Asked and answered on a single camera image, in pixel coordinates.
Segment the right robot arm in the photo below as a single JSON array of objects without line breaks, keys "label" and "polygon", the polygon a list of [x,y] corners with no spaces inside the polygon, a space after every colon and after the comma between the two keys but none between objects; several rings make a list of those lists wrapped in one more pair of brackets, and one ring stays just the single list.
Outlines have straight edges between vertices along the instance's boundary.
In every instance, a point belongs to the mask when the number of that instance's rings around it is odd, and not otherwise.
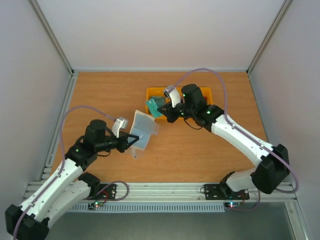
[{"label": "right robot arm", "polygon": [[241,127],[222,108],[208,104],[196,84],[185,85],[181,92],[170,85],[163,93],[169,102],[157,110],[169,123],[179,118],[192,119],[200,128],[229,142],[254,165],[250,170],[232,171],[220,181],[220,191],[225,198],[251,188],[271,194],[290,174],[289,154],[284,145],[274,146]]}]

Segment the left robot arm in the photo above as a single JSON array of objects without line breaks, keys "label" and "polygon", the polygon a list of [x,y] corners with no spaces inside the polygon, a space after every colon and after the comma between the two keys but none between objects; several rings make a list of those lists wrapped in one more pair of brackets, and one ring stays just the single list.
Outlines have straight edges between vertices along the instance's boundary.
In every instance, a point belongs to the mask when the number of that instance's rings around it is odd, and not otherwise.
[{"label": "left robot arm", "polygon": [[115,120],[112,128],[105,121],[92,120],[84,135],[72,145],[55,172],[19,206],[10,205],[5,211],[7,232],[14,240],[44,240],[55,221],[81,200],[114,200],[108,185],[101,187],[99,178],[86,169],[102,152],[125,152],[140,138],[124,132],[128,121]]}]

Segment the beige card holder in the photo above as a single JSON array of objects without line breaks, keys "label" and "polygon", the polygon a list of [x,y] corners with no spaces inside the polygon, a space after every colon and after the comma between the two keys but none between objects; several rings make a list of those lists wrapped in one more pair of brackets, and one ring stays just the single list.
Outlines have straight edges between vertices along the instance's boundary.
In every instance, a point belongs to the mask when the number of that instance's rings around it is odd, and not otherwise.
[{"label": "beige card holder", "polygon": [[155,122],[152,115],[136,110],[134,112],[133,123],[128,138],[129,153],[134,159],[138,159],[143,155],[143,151],[147,148],[152,135],[157,135],[159,132],[159,125]]}]

